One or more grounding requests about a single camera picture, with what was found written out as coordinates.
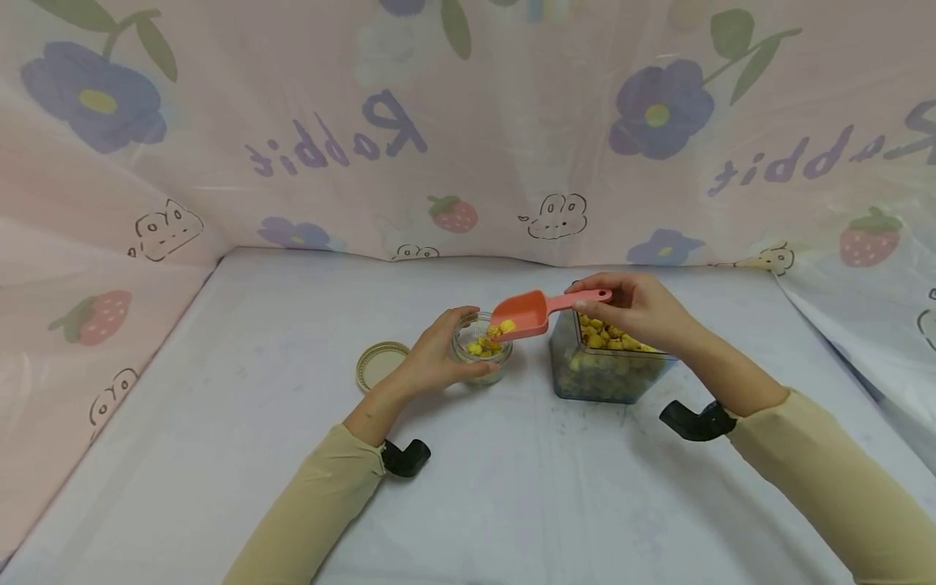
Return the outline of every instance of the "strawberry print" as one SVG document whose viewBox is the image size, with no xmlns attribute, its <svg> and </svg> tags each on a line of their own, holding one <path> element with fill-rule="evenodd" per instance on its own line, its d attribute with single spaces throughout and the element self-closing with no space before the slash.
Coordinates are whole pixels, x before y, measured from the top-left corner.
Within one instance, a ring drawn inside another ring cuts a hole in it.
<svg viewBox="0 0 936 585">
<path fill-rule="evenodd" d="M 845 266 L 869 268 L 884 262 L 897 250 L 903 223 L 872 207 L 870 214 L 855 219 L 839 237 L 839 257 Z"/>
<path fill-rule="evenodd" d="M 467 233 L 477 225 L 477 212 L 471 203 L 465 203 L 458 197 L 429 197 L 432 207 L 429 215 L 432 221 L 442 229 L 456 234 Z"/>
<path fill-rule="evenodd" d="M 49 331 L 61 328 L 70 344 L 97 345 L 107 340 L 124 324 L 133 295 L 125 290 L 111 290 L 88 297 L 67 315 L 49 324 Z"/>
</svg>

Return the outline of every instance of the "beige sleeve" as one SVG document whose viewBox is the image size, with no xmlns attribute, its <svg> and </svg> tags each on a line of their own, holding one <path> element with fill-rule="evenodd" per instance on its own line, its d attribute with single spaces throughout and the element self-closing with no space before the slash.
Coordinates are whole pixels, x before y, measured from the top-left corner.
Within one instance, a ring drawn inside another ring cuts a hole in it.
<svg viewBox="0 0 936 585">
<path fill-rule="evenodd" d="M 739 419 L 728 438 L 856 583 L 936 584 L 936 524 L 821 406 L 791 392 L 780 406 Z"/>
<path fill-rule="evenodd" d="M 224 585 L 309 585 L 384 475 L 381 449 L 331 429 L 254 530 Z"/>
</svg>

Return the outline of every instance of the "clear plastic container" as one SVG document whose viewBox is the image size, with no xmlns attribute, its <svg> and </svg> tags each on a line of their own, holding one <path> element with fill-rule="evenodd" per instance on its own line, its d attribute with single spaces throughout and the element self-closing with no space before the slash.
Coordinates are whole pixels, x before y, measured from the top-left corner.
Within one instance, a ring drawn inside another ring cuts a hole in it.
<svg viewBox="0 0 936 585">
<path fill-rule="evenodd" d="M 559 398 L 633 404 L 678 360 L 669 354 L 592 349 L 578 313 L 563 311 L 549 338 L 552 388 Z"/>
<path fill-rule="evenodd" d="M 452 355 L 455 359 L 467 363 L 492 361 L 501 366 L 497 372 L 466 381 L 465 384 L 468 386 L 484 387 L 500 382 L 501 378 L 504 377 L 505 364 L 510 359 L 510 355 L 514 353 L 513 342 L 502 343 L 501 353 L 490 358 L 482 358 L 468 353 L 468 344 L 476 342 L 478 337 L 486 336 L 488 327 L 490 327 L 490 313 L 470 314 L 461 320 L 459 327 L 455 329 L 455 334 L 452 336 Z"/>
</svg>

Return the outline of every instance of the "plastic scoop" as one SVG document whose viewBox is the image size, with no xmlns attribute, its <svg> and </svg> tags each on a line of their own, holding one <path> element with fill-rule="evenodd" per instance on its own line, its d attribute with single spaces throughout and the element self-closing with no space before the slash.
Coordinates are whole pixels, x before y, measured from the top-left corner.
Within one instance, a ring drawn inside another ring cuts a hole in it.
<svg viewBox="0 0 936 585">
<path fill-rule="evenodd" d="M 577 300 L 611 300 L 609 288 L 582 290 L 560 297 L 547 297 L 542 290 L 532 290 L 501 301 L 490 315 L 490 323 L 500 326 L 506 320 L 517 326 L 497 338 L 497 341 L 512 342 L 517 339 L 542 335 L 549 329 L 549 316 L 556 311 L 571 309 Z"/>
</svg>

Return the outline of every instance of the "black clamp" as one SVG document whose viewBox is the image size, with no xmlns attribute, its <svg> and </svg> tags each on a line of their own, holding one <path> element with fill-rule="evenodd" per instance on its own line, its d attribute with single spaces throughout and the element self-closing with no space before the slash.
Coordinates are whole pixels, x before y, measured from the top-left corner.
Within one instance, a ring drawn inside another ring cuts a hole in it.
<svg viewBox="0 0 936 585">
<path fill-rule="evenodd" d="M 660 413 L 667 427 L 686 441 L 711 441 L 735 429 L 738 422 L 724 411 L 722 406 L 713 402 L 696 414 L 686 408 L 682 402 L 673 401 Z"/>
<path fill-rule="evenodd" d="M 397 477 L 410 478 L 416 477 L 431 456 L 429 446 L 419 439 L 414 439 L 405 451 L 400 451 L 400 448 L 390 441 L 384 441 L 384 452 L 381 458 L 384 460 L 384 467 L 387 471 Z"/>
</svg>

